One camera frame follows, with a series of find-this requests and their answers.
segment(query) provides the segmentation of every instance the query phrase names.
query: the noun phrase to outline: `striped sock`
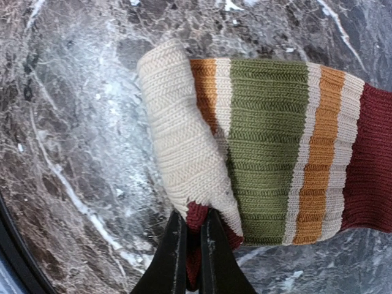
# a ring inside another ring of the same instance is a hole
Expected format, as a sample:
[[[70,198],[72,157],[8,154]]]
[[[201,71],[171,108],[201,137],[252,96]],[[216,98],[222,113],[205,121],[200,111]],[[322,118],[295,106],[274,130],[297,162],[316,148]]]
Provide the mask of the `striped sock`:
[[[138,70],[165,190],[194,234],[208,207],[232,248],[392,232],[392,93],[313,63],[188,60],[176,40]]]

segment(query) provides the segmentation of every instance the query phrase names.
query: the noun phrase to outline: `knitted sock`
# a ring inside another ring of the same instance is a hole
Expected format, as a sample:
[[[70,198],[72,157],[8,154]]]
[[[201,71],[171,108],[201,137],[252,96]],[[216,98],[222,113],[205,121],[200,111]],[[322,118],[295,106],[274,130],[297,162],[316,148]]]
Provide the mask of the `knitted sock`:
[[[313,63],[188,60],[175,40],[138,70],[165,189],[194,234],[209,206],[233,248],[392,232],[392,93]]]

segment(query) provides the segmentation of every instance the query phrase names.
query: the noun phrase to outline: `marble surface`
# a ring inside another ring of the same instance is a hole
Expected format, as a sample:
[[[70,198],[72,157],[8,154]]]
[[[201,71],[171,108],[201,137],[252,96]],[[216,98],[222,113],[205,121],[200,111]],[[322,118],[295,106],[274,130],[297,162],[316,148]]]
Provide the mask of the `marble surface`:
[[[135,71],[177,37],[190,57],[319,62],[392,90],[387,0],[2,0],[0,191],[59,293],[128,293],[171,207]],[[243,247],[258,293],[392,293],[392,236],[351,230]]]

